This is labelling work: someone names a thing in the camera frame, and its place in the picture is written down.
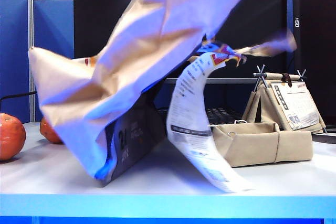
paper tag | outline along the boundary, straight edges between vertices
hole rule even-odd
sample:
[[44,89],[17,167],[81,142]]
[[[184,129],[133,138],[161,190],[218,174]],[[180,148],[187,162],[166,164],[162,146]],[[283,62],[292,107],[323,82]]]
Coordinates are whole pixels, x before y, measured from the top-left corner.
[[203,89],[208,75],[238,54],[206,52],[176,82],[167,116],[168,139],[214,186],[231,193],[251,189],[218,152],[208,126]]
[[318,109],[304,82],[272,83],[273,92],[293,130],[319,123]]

metal clip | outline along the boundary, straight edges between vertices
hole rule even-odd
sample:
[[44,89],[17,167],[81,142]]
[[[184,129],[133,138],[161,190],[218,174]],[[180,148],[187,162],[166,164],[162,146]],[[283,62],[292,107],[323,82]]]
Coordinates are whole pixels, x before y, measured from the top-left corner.
[[304,81],[304,80],[303,80],[303,78],[304,78],[304,75],[305,75],[305,73],[306,73],[306,69],[303,71],[303,73],[302,73],[302,74],[300,73],[300,71],[299,71],[299,70],[296,70],[296,71],[297,71],[297,73],[298,73],[298,74],[299,74],[299,76],[300,76],[300,79],[299,79],[299,80],[300,80],[300,81]]
[[267,75],[266,75],[265,73],[263,73],[264,68],[265,68],[265,65],[263,65],[261,69],[259,68],[259,66],[257,66],[257,69],[258,69],[259,72],[258,72],[258,73],[253,73],[253,76],[254,76],[254,77],[258,77],[256,86],[255,86],[255,88],[254,88],[254,92],[257,91],[257,88],[258,88],[260,79],[263,81],[265,87],[268,88],[268,84],[267,84],[267,82],[266,82],[266,80],[265,80],[265,77],[266,77]]

curled paper strip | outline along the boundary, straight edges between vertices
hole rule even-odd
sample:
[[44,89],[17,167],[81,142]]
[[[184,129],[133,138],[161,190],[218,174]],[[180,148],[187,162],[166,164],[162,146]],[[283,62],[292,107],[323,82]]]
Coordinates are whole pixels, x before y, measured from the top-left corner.
[[235,52],[206,52],[187,66],[177,79],[167,116],[170,142],[214,186],[233,193],[251,189],[218,152],[204,108],[203,90],[211,72],[240,56]]
[[132,0],[91,67],[45,49],[29,51],[40,109],[88,174],[95,177],[111,163],[105,127],[205,34],[213,37],[239,0],[222,2]]

paper bag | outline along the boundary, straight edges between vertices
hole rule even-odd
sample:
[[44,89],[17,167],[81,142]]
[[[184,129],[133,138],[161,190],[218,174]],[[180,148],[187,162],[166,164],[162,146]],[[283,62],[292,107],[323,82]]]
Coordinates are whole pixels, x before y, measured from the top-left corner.
[[132,0],[93,67],[29,50],[40,109],[91,176],[113,169],[104,128],[214,36],[238,2]]

barcode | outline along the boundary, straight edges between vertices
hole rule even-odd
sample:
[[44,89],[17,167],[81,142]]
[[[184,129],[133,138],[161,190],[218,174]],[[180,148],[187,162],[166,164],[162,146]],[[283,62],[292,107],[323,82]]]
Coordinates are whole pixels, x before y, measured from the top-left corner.
[[180,143],[187,143],[184,134],[173,132],[173,135],[174,135],[174,137],[173,137],[174,141],[180,142]]

